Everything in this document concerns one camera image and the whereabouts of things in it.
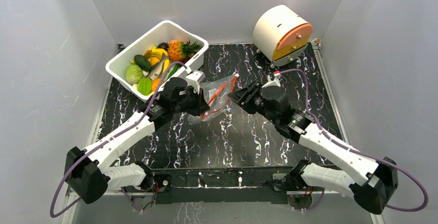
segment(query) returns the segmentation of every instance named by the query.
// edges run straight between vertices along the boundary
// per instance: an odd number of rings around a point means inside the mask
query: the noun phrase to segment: pineapple
[[[200,48],[201,45],[196,42],[190,44],[190,41],[184,43],[178,40],[172,40],[169,42],[169,48],[167,49],[167,52],[169,53],[171,60],[182,61],[191,54],[198,52]]]

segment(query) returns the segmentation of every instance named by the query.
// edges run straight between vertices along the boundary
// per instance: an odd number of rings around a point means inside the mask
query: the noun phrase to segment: green fruit
[[[157,49],[164,49],[165,51],[167,51],[168,48],[169,48],[169,44],[167,44],[167,42],[162,42],[157,46]]]
[[[134,56],[134,62],[136,65],[138,65],[141,69],[149,72],[152,66],[150,65],[148,59],[144,55],[136,55]]]
[[[152,88],[152,81],[148,78],[142,78],[138,82],[137,90],[138,92],[140,92],[145,96],[149,95],[151,88]]]
[[[138,65],[130,65],[124,72],[126,82],[129,84],[137,84],[143,78],[142,69]]]

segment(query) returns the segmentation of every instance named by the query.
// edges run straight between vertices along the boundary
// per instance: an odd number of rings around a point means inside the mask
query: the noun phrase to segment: fish
[[[151,70],[149,71],[148,75],[146,76],[146,78],[149,78],[151,81],[154,81],[155,79],[159,78],[161,73],[163,72],[163,65],[164,62],[169,59],[169,57],[165,54],[163,54],[161,56],[161,60],[160,62],[158,62],[157,64],[155,64]]]

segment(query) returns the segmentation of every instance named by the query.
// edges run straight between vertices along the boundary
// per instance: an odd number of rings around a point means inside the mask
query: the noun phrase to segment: white wall
[[[322,37],[341,0],[94,0],[117,43],[128,45],[162,20],[172,20],[209,43],[251,42],[254,26],[284,4]]]
[[[438,0],[342,0],[322,40],[322,55],[347,137],[389,156],[424,183],[427,209],[386,209],[385,223],[438,219]],[[390,204],[414,207],[420,190],[399,173]]]
[[[0,19],[0,222],[58,223],[66,153],[88,142],[117,46],[92,0],[0,0]]]

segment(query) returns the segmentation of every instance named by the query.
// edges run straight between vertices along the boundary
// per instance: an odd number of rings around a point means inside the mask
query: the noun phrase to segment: orange lid
[[[277,44],[277,49],[281,50],[282,48],[295,43],[298,40],[298,35],[301,35],[301,39],[310,36],[310,34],[312,34],[312,31],[314,31],[314,29],[309,23],[305,23],[295,27],[280,39]]]

